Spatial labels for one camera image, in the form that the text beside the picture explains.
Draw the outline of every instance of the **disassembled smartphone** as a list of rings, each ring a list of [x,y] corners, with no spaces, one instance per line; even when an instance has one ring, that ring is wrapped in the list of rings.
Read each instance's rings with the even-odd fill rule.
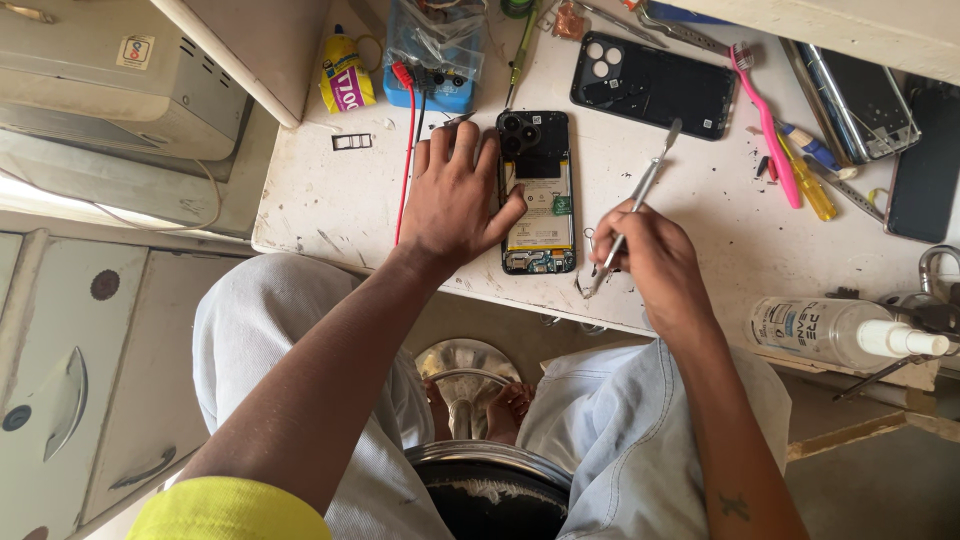
[[[577,266],[569,119],[556,110],[504,111],[500,132],[500,204],[524,184],[527,213],[503,241],[510,275],[562,274]]]
[[[879,160],[920,140],[889,68],[808,43],[796,45],[830,128],[851,161]]]

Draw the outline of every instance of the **black phone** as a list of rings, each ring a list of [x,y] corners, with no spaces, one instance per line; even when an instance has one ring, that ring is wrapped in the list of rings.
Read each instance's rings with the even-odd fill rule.
[[[911,76],[907,95],[924,138],[897,160],[884,230],[939,244],[947,237],[960,179],[960,87]]]
[[[568,124],[558,110],[507,110],[496,118],[501,205],[517,184],[527,200],[503,240],[507,274],[563,274],[577,266]]]
[[[587,32],[570,101],[667,130],[680,118],[683,133],[717,140],[727,129],[736,77],[725,67]]]

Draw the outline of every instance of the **person's right hand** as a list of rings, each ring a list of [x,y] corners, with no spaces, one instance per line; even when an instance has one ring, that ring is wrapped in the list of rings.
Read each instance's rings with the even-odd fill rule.
[[[633,205],[628,199],[600,220],[590,260],[603,264],[623,233],[626,249],[614,256],[612,266],[633,275],[653,330],[664,339],[703,325],[719,330],[690,238],[646,205],[630,212]]]

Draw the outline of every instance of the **green label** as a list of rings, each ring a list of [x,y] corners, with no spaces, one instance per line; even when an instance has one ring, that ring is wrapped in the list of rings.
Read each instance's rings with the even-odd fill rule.
[[[553,215],[570,215],[573,211],[573,200],[569,195],[558,195],[553,198]]]

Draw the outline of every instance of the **green screwdriver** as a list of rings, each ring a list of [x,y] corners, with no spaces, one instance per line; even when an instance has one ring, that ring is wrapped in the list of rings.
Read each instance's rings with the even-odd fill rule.
[[[514,86],[520,80],[520,71],[523,69],[523,63],[527,60],[527,45],[530,44],[530,35],[533,34],[534,24],[537,23],[537,14],[540,13],[540,3],[542,0],[534,0],[534,4],[527,16],[527,27],[523,29],[523,38],[520,40],[520,46],[516,49],[514,57],[514,70],[510,74],[510,90],[507,92],[507,104],[504,106],[510,108],[510,96],[514,95]]]

